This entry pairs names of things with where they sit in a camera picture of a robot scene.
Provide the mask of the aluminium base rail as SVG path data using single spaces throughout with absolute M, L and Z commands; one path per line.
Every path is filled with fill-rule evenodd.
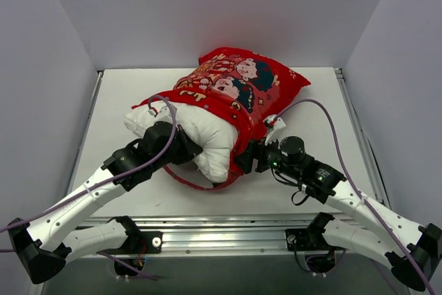
M 286 256 L 285 231 L 304 229 L 315 213 L 233 216 L 133 216 L 140 230 L 162 235 L 158 258 Z

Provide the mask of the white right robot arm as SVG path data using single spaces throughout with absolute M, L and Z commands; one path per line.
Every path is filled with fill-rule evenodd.
M 358 223 L 351 226 L 320 212 L 298 237 L 296 248 L 347 249 L 389 268 L 410 289 L 429 290 L 430 279 L 441 262 L 441 229 L 436 225 L 420 225 L 370 198 L 340 171 L 306 154 L 299 137 L 271 144 L 252 141 L 234 161 L 245 173 L 270 170 L 277 181 L 297 188 L 306 199 L 312 198 Z

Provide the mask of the left side aluminium rail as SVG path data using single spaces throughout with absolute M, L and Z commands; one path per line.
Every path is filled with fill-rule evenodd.
M 93 112 L 94 112 L 94 109 L 95 109 L 97 97 L 99 95 L 99 90 L 100 90 L 100 87 L 101 87 L 101 84 L 102 84 L 103 76 L 104 76 L 104 71 L 103 70 L 97 71 L 97 80 L 95 82 L 95 86 L 94 86 L 94 89 L 93 89 L 93 94 L 92 94 L 92 97 L 91 97 L 91 100 L 90 100 L 90 107 L 88 109 L 88 114 L 87 114 L 87 117 L 86 117 L 86 123 L 85 123 L 84 129 L 83 129 L 82 135 L 81 135 L 79 146 L 77 148 L 77 153 L 75 155 L 75 162 L 74 162 L 72 171 L 70 173 L 69 183 L 68 183 L 68 187 L 67 187 L 66 193 L 70 193 L 73 190 L 73 186 L 74 186 L 74 182 L 75 182 L 75 177 L 76 177 L 76 174 L 77 174 L 77 169 L 78 169 L 78 166 L 79 166 L 79 163 L 80 163 L 80 160 L 81 160 L 82 150 L 83 150 L 83 147 L 84 147 L 84 144 L 85 144 L 85 141 L 86 141 L 86 136 L 87 136 L 87 133 L 88 133 L 88 128 L 90 126 L 90 121 L 91 121 L 91 118 L 93 116 Z

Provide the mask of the right side aluminium rail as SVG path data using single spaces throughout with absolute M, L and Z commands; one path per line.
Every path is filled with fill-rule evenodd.
M 369 181 L 374 190 L 374 194 L 376 200 L 386 207 L 390 207 L 390 200 L 387 196 L 387 192 L 385 190 L 385 184 L 383 181 L 383 177 L 381 175 L 380 169 L 378 167 L 378 163 L 374 152 L 372 150 L 372 145 L 363 130 L 363 126 L 359 117 L 356 113 L 354 105 L 350 99 L 347 86 L 345 84 L 345 78 L 343 75 L 342 68 L 334 69 L 336 79 L 338 81 L 338 85 L 340 86 L 340 91 L 343 95 L 343 99 L 347 108 L 347 112 L 349 113 L 350 122 L 352 123 L 353 130 L 355 132 L 356 141 L 358 143 L 359 151 L 361 152 L 361 156 L 365 165 L 365 169 L 368 174 Z

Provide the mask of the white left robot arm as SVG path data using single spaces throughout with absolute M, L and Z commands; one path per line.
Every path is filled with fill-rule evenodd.
M 185 164 L 203 152 L 182 126 L 159 121 L 143 138 L 116 150 L 83 185 L 34 220 L 17 218 L 7 231 L 12 248 L 33 284 L 45 283 L 68 263 L 107 251 L 134 254 L 147 246 L 128 216 L 86 229 L 79 226 L 98 209 L 128 193 L 168 164 Z

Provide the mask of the red printed pillowcase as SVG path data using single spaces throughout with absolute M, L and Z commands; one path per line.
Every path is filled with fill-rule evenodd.
M 217 190 L 244 175 L 234 157 L 244 152 L 250 141 L 266 136 L 265 118 L 279 114 L 309 84 L 301 74 L 274 59 L 250 50 L 221 47 L 201 57 L 199 66 L 172 89 L 131 110 L 156 101 L 177 102 L 204 108 L 235 126 L 238 139 L 230 155 L 227 180 L 213 183 L 207 179 L 211 189 Z

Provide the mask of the white pillow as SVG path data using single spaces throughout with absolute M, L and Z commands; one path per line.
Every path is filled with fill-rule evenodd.
M 176 124 L 189 138 L 203 148 L 194 162 L 202 174 L 213 183 L 227 180 L 230 155 L 238 139 L 235 126 L 204 108 L 172 102 Z M 163 101 L 152 102 L 150 107 L 162 108 Z M 124 117 L 124 125 L 138 137 L 143 137 L 147 128 L 158 120 L 172 122 L 172 118 L 154 118 L 148 114 L 149 105 L 137 106 Z

